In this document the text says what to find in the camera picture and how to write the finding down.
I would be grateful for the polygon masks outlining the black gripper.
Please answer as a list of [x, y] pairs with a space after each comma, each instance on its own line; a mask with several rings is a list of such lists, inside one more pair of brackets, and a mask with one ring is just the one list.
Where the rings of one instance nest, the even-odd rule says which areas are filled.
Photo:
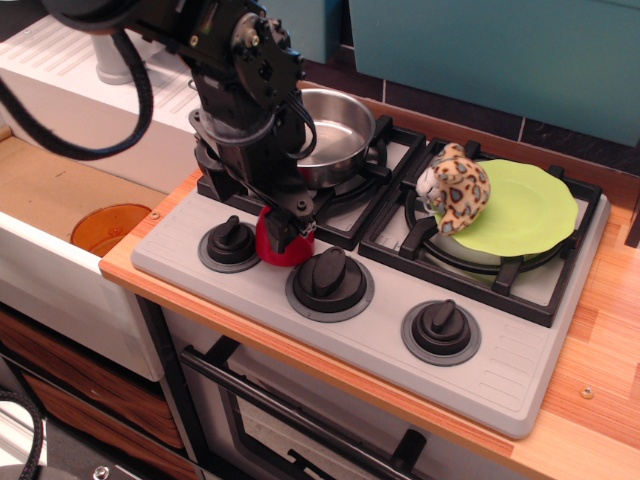
[[203, 109], [189, 115], [201, 172], [198, 193], [228, 201], [249, 190], [271, 208], [266, 216], [269, 244], [283, 253], [298, 236], [315, 233], [316, 221], [311, 194], [297, 161], [281, 147], [276, 120], [268, 115], [253, 130], [243, 131], [226, 127]]

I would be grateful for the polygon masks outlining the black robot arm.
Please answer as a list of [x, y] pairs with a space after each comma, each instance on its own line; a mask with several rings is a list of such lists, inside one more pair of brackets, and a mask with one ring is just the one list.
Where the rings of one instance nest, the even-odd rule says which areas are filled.
[[315, 228], [298, 161], [317, 143], [298, 82], [303, 58], [256, 1], [47, 1], [62, 24], [92, 34], [128, 29], [190, 69], [200, 99], [195, 128], [222, 169], [268, 207], [266, 235], [282, 254]]

